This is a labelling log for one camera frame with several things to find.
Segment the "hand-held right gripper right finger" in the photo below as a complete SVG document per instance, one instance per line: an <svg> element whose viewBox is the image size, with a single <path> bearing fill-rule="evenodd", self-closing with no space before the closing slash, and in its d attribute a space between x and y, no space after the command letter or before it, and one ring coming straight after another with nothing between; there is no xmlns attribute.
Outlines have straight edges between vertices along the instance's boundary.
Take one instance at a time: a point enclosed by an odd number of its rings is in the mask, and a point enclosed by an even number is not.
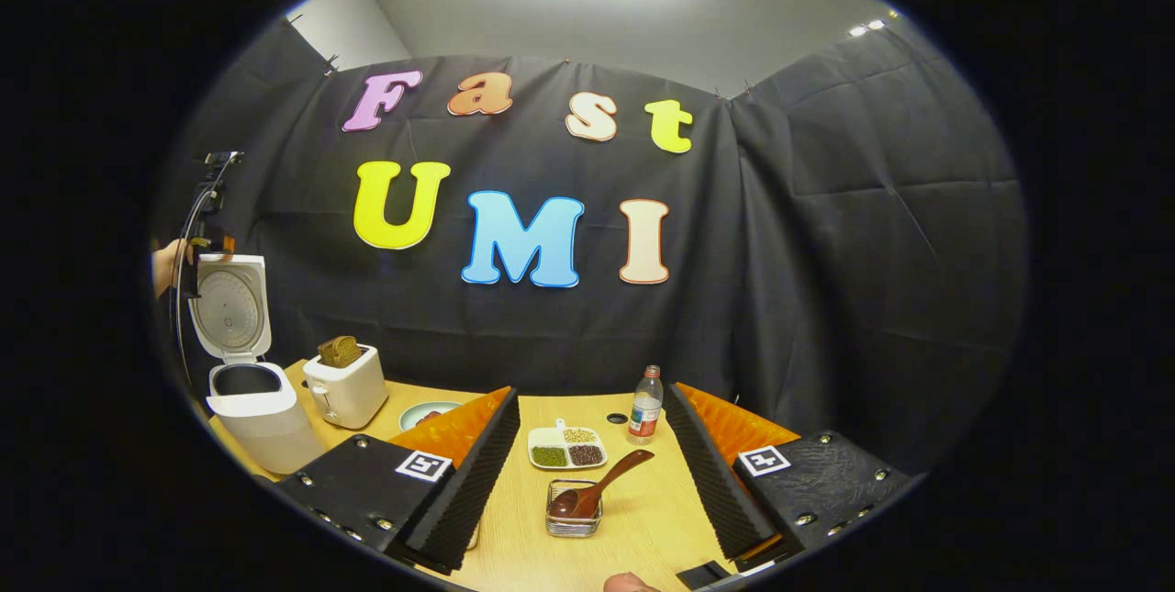
<svg viewBox="0 0 1175 592"><path fill-rule="evenodd" d="M761 565L840 541L914 478L835 430L794 433L673 383L665 418L723 557Z"/></svg>

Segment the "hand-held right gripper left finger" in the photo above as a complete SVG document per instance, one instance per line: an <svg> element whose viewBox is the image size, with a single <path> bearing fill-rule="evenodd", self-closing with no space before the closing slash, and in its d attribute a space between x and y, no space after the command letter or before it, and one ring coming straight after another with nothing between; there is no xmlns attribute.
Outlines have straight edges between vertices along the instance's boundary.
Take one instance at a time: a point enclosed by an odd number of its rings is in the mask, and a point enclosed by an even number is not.
<svg viewBox="0 0 1175 592"><path fill-rule="evenodd" d="M519 428L518 392L502 386L391 439L356 433L275 487L365 549L448 576L464 561Z"/></svg>

